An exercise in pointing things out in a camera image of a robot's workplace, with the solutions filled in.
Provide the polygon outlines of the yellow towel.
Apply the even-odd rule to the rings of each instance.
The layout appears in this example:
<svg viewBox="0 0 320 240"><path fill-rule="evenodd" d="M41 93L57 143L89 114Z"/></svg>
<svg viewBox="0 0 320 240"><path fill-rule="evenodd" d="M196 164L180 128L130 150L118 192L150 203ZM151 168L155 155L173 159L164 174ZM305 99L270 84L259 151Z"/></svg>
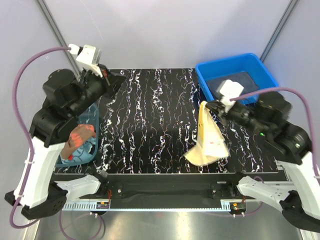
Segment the yellow towel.
<svg viewBox="0 0 320 240"><path fill-rule="evenodd" d="M225 139L207 104L202 101L199 106L196 144L184 154L192 165L198 167L213 164L229 156Z"/></svg>

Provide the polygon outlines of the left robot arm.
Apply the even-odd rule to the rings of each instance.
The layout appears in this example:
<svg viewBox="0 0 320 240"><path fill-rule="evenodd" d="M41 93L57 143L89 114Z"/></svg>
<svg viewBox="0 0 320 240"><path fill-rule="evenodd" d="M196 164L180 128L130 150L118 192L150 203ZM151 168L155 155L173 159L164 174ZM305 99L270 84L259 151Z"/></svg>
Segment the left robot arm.
<svg viewBox="0 0 320 240"><path fill-rule="evenodd" d="M102 75L83 70L80 79L69 69L59 69L42 86L46 98L26 132L31 146L23 173L28 179L20 187L23 194L12 190L4 197L12 206L21 205L28 220L53 216L63 208L71 192L51 180L58 156L79 116L102 96L113 100L126 81L103 64L98 69Z"/></svg>

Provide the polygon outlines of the dark grey-blue towel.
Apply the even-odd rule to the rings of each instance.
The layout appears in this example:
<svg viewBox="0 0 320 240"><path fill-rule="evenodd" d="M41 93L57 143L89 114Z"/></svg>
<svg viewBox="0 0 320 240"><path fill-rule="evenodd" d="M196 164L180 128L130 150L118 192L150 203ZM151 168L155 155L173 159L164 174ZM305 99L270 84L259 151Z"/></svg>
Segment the dark grey-blue towel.
<svg viewBox="0 0 320 240"><path fill-rule="evenodd" d="M216 96L220 88L220 85L226 82L227 80L232 81L232 84L231 84L232 87L241 85L243 87L243 90L241 92L242 94L255 92L260 89L259 86L253 80L253 78L246 71L212 78L212 79L209 79L206 82L206 84L208 86L208 89L212 93L212 95Z"/></svg>

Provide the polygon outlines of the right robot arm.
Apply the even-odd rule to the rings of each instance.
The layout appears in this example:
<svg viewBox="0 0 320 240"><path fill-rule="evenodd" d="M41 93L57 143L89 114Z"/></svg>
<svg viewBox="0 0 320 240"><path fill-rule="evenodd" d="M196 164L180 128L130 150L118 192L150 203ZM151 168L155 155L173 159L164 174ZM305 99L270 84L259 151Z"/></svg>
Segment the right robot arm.
<svg viewBox="0 0 320 240"><path fill-rule="evenodd" d="M231 121L246 130L260 134L264 147L279 161L294 190L281 190L236 173L227 185L228 195L254 198L281 212L294 227L310 232L320 231L320 185L313 168L315 147L307 132L287 119L292 105L277 91L259 91L254 106L235 102L225 111L222 100L206 104L222 124Z"/></svg>

